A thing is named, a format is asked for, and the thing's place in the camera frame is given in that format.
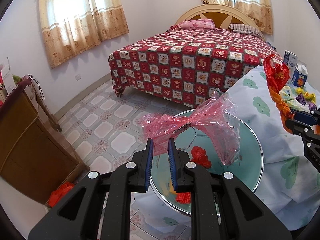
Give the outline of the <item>blue small milk carton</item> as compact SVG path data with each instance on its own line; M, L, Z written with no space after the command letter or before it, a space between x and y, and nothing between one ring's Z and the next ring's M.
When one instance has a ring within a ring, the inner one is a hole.
M304 87L308 79L308 70L304 63L296 64L295 71L292 77L292 84L296 87Z

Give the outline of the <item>yellow snack wrappers pile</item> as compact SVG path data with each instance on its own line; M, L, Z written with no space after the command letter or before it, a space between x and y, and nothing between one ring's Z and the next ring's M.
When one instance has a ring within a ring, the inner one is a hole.
M311 113L317 109L316 94L305 91L303 87L284 86L279 94L293 110Z

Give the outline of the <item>white tall milk carton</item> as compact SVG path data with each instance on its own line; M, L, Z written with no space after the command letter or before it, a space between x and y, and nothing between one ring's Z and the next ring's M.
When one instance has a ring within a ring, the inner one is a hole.
M298 61L298 56L295 53L285 50L283 62L287 65L289 69L290 81L294 75L297 61Z

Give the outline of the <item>pink pillow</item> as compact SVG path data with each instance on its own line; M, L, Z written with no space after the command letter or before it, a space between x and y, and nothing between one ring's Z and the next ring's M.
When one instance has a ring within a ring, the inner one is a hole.
M179 23L178 26L183 29L215 29L215 23L210 19L188 20Z

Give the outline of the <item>red plastic bag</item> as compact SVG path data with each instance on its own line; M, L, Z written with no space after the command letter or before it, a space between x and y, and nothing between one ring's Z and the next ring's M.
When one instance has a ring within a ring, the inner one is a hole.
M205 149L194 146L191 149L192 159L191 161L197 165L201 165L202 167L209 169L212 166L211 161L208 159L207 152Z

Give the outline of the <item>red patterned bed cover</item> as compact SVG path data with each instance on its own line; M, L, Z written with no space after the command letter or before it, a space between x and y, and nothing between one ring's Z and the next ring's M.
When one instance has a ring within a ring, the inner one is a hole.
M109 56L116 95L126 87L196 107L223 92L274 54L259 37L229 29L182 29L174 26L114 51Z

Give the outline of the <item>left beige curtain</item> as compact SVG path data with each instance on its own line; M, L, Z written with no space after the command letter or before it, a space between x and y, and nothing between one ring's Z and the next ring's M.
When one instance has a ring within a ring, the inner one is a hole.
M129 33L120 0L39 0L39 14L51 68Z

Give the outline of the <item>red bag on floor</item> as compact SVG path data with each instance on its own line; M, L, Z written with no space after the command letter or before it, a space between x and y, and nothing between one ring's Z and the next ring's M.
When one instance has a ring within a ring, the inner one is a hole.
M68 181L62 184L57 190L51 193L48 200L48 206L54 207L73 187L74 184Z

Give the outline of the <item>teal metal basin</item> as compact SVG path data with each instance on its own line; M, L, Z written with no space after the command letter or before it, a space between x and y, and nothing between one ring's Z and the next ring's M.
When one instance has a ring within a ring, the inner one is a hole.
M176 148L191 154L194 146L206 150L212 166L209 172L222 174L232 172L252 192L255 192L260 184L264 171L264 154L262 146L254 131L244 121L240 125L240 152L238 160L232 165L223 165L217 156L210 137L198 129L189 128L175 139ZM171 175L168 154L157 155L152 161L151 187L156 196L168 207L182 213L191 215L190 204L180 204L176 201L176 195L170 191Z

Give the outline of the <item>cloud print tablecloth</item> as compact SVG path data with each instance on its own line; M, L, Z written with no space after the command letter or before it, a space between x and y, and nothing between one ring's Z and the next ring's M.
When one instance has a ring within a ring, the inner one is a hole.
M212 172L234 172L297 237L319 207L319 173L304 157L302 139L283 129L261 66L228 92L241 119L239 160L221 165L211 140L193 129L183 132L176 145L186 152L204 148L211 155Z

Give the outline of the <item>red boxes on cabinet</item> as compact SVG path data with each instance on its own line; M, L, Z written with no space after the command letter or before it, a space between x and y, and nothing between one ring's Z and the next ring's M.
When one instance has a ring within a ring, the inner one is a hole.
M3 105L7 97L14 91L18 83L21 81L22 78L20 76L12 73L9 58L7 57L7 63L1 63L1 105Z

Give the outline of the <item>yellow sponge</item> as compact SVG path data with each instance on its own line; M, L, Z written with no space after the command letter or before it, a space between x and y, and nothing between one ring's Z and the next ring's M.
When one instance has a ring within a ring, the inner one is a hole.
M175 195L177 194L176 191L173 188L172 183L169 184L169 192L172 193L172 194L175 194Z

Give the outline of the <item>striped pillow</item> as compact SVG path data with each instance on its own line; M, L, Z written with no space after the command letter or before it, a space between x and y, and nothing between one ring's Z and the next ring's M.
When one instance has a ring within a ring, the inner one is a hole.
M260 30L250 25L233 23L229 25L229 29L231 29L233 32L236 32L236 33L247 34L247 35L263 38L263 35L260 32Z

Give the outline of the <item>red orange snack bag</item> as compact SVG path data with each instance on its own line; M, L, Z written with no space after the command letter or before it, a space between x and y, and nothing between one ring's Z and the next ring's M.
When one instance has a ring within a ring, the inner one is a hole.
M280 91L286 85L289 80L289 68L286 64L280 62L277 63L274 59L275 54L268 55L263 62L264 72L266 75L267 87L272 101L276 104L276 108L280 113L280 119L285 131L292 133L287 128L286 120L292 120L294 114L291 112L288 104L280 96Z

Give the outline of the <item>pink cellophane wrapper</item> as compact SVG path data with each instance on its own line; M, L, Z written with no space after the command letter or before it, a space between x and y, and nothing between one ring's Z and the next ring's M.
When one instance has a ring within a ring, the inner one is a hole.
M206 134L223 165L231 165L240 153L240 121L234 115L236 106L229 93L216 89L211 98L193 109L190 116L152 113L140 117L144 140L151 138L154 155L168 151L170 138L176 139L190 128Z

